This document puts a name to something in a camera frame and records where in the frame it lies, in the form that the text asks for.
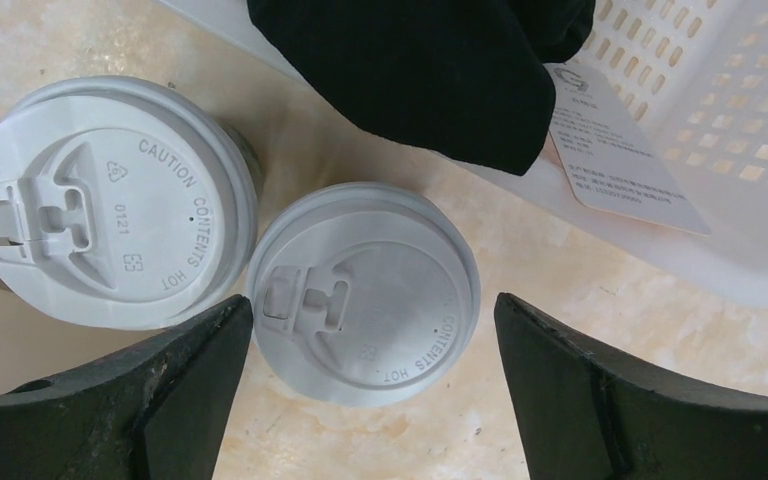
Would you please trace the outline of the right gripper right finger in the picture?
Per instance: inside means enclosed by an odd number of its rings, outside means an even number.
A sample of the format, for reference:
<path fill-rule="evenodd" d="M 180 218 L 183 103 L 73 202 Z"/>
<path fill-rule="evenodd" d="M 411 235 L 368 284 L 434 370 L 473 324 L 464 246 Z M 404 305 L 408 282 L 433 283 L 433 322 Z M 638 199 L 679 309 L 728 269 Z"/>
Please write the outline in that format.
<path fill-rule="evenodd" d="M 656 366 L 500 294 L 498 345 L 533 479 L 768 479 L 768 397 Z"/>

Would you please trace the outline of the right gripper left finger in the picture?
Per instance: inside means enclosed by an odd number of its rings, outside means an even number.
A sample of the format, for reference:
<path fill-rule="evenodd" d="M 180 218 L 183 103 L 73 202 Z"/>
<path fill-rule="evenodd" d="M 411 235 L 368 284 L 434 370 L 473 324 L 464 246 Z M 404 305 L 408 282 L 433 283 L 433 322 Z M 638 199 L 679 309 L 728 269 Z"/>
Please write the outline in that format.
<path fill-rule="evenodd" d="M 235 295 L 0 394 L 0 479 L 209 479 L 253 332 Z"/>

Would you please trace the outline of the dark printed coffee cup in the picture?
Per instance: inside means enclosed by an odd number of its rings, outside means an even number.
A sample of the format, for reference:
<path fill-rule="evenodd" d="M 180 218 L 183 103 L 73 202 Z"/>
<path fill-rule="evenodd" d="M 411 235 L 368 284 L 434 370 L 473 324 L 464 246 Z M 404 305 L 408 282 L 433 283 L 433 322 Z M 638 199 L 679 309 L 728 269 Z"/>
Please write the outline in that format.
<path fill-rule="evenodd" d="M 249 175 L 252 179 L 255 193 L 258 200 L 262 199 L 263 186 L 264 186 L 264 173 L 261 162 L 254 151 L 251 143 L 242 135 L 236 128 L 228 123 L 221 124 L 222 129 L 229 136 L 231 141 L 240 150 L 245 164 L 247 166 Z"/>

